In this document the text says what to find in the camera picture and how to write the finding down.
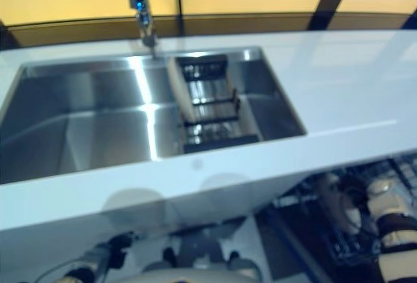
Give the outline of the right robot hand dark glove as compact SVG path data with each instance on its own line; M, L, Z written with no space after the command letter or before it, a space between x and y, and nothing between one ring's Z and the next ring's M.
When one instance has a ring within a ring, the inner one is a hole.
M362 183L342 182L339 189L351 198L354 206L359 208L362 213L369 213L367 206L369 198Z

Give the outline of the left robot hand dark glove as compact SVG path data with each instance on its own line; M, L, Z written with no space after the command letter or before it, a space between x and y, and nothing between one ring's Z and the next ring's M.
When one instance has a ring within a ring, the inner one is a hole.
M108 267L110 269L122 268L127 255L126 249L130 248L138 239L139 235L134 231L128 231L112 237L107 242L109 248Z

